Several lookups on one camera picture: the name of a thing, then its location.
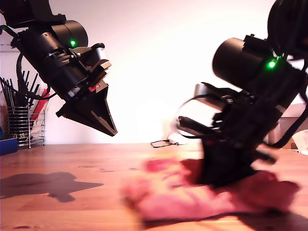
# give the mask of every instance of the white wall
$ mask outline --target white wall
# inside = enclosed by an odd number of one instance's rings
[[[112,63],[108,103],[118,134],[111,138],[55,112],[50,102],[47,143],[151,142],[168,132],[168,121],[195,84],[230,85],[215,77],[212,58],[226,39],[267,37],[274,0],[50,0],[54,14],[80,22],[89,45],[103,42]],[[1,75],[14,72],[1,54]],[[182,115],[210,122],[213,110],[191,104]]]

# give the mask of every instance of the wire rack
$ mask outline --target wire rack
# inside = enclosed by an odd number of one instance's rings
[[[8,131],[11,138],[17,138],[18,146],[46,145],[46,111],[32,113],[27,107],[8,107]]]

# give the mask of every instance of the pink cloth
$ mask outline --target pink cloth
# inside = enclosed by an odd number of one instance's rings
[[[122,194],[144,220],[192,220],[226,213],[289,212],[296,183],[259,171],[228,187],[195,185],[200,160],[149,160],[144,173],[126,181]]]

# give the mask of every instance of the blue container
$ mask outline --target blue container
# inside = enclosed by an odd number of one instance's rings
[[[0,141],[0,155],[15,153],[17,151],[17,138]]]

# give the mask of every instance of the power cord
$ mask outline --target power cord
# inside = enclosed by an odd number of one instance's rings
[[[154,146],[153,144],[154,143],[158,143],[158,142],[166,142],[166,143],[169,143],[167,145],[162,145],[162,146]],[[154,148],[163,148],[163,147],[168,147],[168,146],[171,146],[171,145],[176,145],[176,146],[179,146],[179,145],[184,145],[184,144],[179,144],[178,142],[176,143],[171,143],[169,139],[166,139],[166,140],[161,140],[161,141],[155,141],[155,142],[152,142],[150,143],[152,147]]]
[[[179,113],[180,109],[186,105],[188,102],[192,101],[192,100],[197,100],[197,99],[203,99],[203,98],[213,98],[213,99],[219,99],[219,97],[217,95],[214,95],[214,94],[203,94],[203,95],[198,95],[198,96],[195,96],[189,100],[187,100],[186,102],[184,102],[177,110],[176,112],[176,115]],[[206,138],[208,137],[209,135],[201,135],[201,136],[186,136],[186,135],[183,135],[181,132],[179,132],[178,128],[177,128],[177,132],[178,134],[180,134],[181,136],[187,138],[187,139],[202,139],[202,138]],[[167,138],[165,140],[161,140],[161,141],[155,141],[155,142],[152,142],[150,143],[152,145],[152,147],[154,148],[162,148],[162,147],[168,147],[168,146],[171,146],[171,145],[184,145],[184,144],[179,144],[178,142],[176,143],[171,143],[170,140],[168,139],[169,138],[169,135],[167,136]],[[158,143],[158,142],[166,142],[166,143],[169,143],[167,145],[163,145],[163,146],[154,146],[153,144],[154,143]]]

